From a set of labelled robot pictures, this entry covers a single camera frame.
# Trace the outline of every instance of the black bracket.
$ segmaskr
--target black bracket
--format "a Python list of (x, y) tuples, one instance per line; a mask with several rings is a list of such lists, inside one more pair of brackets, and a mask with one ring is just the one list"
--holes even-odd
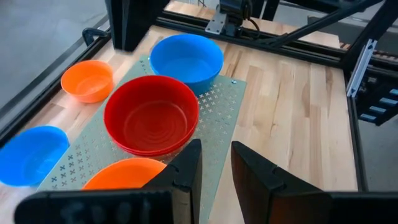
[(83, 40), (85, 41), (87, 47), (94, 42), (94, 37), (107, 37), (110, 35), (108, 32), (95, 29), (95, 28), (86, 28), (81, 32), (83, 36)]

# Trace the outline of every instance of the plastic bowl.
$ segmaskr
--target plastic bowl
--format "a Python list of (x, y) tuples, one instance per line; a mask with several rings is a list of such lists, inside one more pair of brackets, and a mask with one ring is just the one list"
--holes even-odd
[(6, 185), (36, 186), (68, 149), (67, 135), (53, 126), (28, 129), (0, 151), (0, 181)]
[(161, 75), (133, 79), (109, 98), (104, 123), (113, 141), (138, 156), (173, 152), (192, 136), (198, 100), (188, 86)]
[(99, 60), (87, 60), (70, 67), (62, 76), (63, 90), (84, 103), (104, 100), (112, 91), (112, 68)]
[(83, 190), (134, 189), (141, 188), (166, 165), (148, 158), (124, 159), (99, 171)]
[(156, 75), (167, 75), (184, 82), (196, 96), (210, 89), (223, 61), (223, 52), (216, 43), (194, 34), (163, 39), (150, 54), (150, 65)]

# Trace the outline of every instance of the perforated metal sheet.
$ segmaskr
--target perforated metal sheet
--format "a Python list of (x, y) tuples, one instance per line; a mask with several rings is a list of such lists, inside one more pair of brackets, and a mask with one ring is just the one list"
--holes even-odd
[[(148, 74), (153, 72), (150, 69), (148, 56), (143, 55), (118, 86)], [(198, 97), (200, 117), (192, 139), (200, 138), (203, 147), (200, 223), (206, 223), (210, 215), (245, 87), (246, 82), (218, 76), (211, 89)], [(121, 159), (133, 157), (120, 150), (105, 130), (103, 112), (107, 100), (38, 190), (81, 189), (99, 170)]]

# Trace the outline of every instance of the black cable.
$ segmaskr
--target black cable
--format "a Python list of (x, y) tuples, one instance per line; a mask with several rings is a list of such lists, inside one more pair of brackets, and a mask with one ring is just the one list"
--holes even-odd
[(203, 7), (207, 7), (207, 6), (205, 5), (205, 0), (203, 0), (203, 1), (198, 0), (198, 2), (201, 3), (201, 5), (202, 5)]
[(247, 0), (246, 9), (247, 9), (246, 12), (243, 13), (243, 19), (247, 19), (248, 21), (250, 21), (254, 25), (254, 27), (256, 28), (257, 35), (255, 37), (253, 37), (253, 36), (251, 36), (249, 34), (254, 40), (256, 40), (256, 39), (258, 39), (260, 37), (260, 27), (257, 25), (257, 23), (254, 20), (251, 19), (251, 13), (252, 13), (252, 10), (253, 10), (253, 3), (252, 3), (251, 0)]

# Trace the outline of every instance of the gray floor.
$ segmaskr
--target gray floor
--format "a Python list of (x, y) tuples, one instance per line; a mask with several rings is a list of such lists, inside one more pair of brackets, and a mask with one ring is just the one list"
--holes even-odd
[(0, 107), (105, 15), (103, 0), (1, 0)]
[[(218, 0), (205, 0), (205, 4), (215, 8)], [(369, 20), (378, 7), (354, 17)], [(84, 28), (93, 26), (105, 14), (103, 0), (1, 0), (0, 108), (80, 38)], [(307, 24), (308, 16), (323, 14), (280, 6), (275, 20), (300, 27)], [(354, 19), (343, 22), (366, 25)], [(381, 127), (360, 121), (359, 127), (371, 190), (398, 190), (398, 118)]]

